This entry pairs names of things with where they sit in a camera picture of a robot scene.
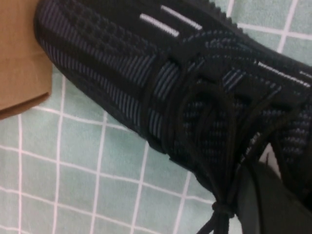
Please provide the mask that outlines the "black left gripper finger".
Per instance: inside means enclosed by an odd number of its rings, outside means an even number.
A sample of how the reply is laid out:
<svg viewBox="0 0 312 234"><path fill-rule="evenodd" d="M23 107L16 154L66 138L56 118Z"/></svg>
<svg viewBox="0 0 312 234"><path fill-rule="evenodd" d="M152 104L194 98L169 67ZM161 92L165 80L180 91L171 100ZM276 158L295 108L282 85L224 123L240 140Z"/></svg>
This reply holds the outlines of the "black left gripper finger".
<svg viewBox="0 0 312 234"><path fill-rule="evenodd" d="M236 215L244 234L310 234L312 214L263 163L241 169Z"/></svg>

